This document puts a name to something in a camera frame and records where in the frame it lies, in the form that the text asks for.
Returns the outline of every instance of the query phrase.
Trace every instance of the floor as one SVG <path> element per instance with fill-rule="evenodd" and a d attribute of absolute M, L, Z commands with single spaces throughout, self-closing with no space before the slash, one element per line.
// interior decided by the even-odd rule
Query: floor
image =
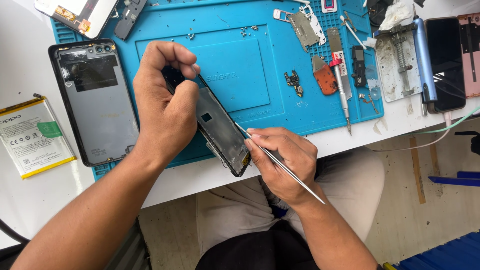
<path fill-rule="evenodd" d="M 454 136 L 455 131 L 480 132 L 479 124 L 480 119 L 453 128 L 436 144 L 437 159 L 430 147 L 420 148 L 415 162 L 419 165 L 417 177 L 412 158 L 417 155 L 411 151 L 379 153 L 385 165 L 385 186 L 365 242 L 379 263 L 396 263 L 480 228 L 480 187 L 435 184 L 427 178 L 435 174 L 455 176 L 460 170 L 480 171 L 480 156 L 470 151 L 472 136 Z M 436 138 L 435 134 L 417 135 L 416 143 Z M 367 147 L 407 148 L 410 143 L 409 136 L 401 136 Z M 423 189 L 425 203 L 420 204 L 423 196 L 417 186 Z M 140 226 L 154 270 L 195 268 L 200 259 L 195 209 L 195 195 L 191 195 L 140 211 Z"/>

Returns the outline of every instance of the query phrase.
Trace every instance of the metal tweezers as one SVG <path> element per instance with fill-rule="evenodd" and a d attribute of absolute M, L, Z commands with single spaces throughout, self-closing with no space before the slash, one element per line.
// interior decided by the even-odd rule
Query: metal tweezers
<path fill-rule="evenodd" d="M 250 139 L 252 138 L 252 136 L 248 132 L 246 132 L 239 124 L 237 124 L 236 122 L 235 124 L 240 130 L 242 130 L 248 136 L 248 138 Z M 304 182 L 302 182 L 300 178 L 298 178 L 289 168 L 287 168 L 285 164 L 283 164 L 280 160 L 278 160 L 278 158 L 276 158 L 275 155 L 272 154 L 272 152 L 270 152 L 270 150 L 265 149 L 263 147 L 260 147 L 260 149 L 263 152 L 265 152 L 265 154 L 267 154 L 267 156 L 272 160 L 272 162 L 280 166 L 280 168 L 285 170 L 293 179 L 295 179 L 295 181 L 297 181 L 301 186 L 303 186 L 306 190 L 308 190 L 308 192 L 310 192 L 315 198 L 317 198 L 321 203 L 326 205 L 326 203 L 322 199 L 320 199 L 320 197 L 318 197 Z"/>

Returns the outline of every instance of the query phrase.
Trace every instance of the leg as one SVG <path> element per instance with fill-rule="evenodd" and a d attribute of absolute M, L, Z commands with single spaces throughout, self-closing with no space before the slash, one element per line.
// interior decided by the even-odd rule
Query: leg
<path fill-rule="evenodd" d="M 267 231 L 276 221 L 257 177 L 197 194 L 200 255 L 234 236 Z"/>
<path fill-rule="evenodd" d="M 377 154 L 359 147 L 332 155 L 325 160 L 315 181 L 353 231 L 365 241 L 385 181 L 384 166 Z M 305 238 L 300 219 L 293 209 L 289 209 L 283 219 Z"/>

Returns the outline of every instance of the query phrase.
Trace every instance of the hand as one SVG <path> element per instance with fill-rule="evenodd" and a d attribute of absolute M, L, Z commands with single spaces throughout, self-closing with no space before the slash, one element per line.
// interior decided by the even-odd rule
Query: hand
<path fill-rule="evenodd" d="M 292 207 L 315 199 L 287 172 L 274 164 L 259 146 L 272 151 L 277 150 L 284 159 L 283 163 L 310 189 L 320 195 L 320 187 L 313 179 L 317 162 L 315 145 L 283 127 L 249 128 L 247 132 L 252 135 L 252 139 L 246 139 L 245 146 L 250 151 L 264 182 L 275 195 Z"/>
<path fill-rule="evenodd" d="M 195 135 L 198 85 L 185 80 L 172 95 L 161 70 L 170 65 L 193 79 L 200 73 L 196 61 L 192 52 L 174 42 L 152 41 L 145 49 L 133 79 L 140 118 L 140 135 L 134 149 L 141 151 L 142 157 L 161 159 L 166 166 Z"/>

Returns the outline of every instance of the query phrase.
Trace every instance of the orange pry tool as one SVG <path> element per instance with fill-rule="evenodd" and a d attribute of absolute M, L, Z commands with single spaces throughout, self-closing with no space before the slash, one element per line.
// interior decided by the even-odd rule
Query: orange pry tool
<path fill-rule="evenodd" d="M 331 95 L 338 90 L 335 74 L 330 66 L 318 55 L 312 57 L 313 76 L 324 95 Z"/>

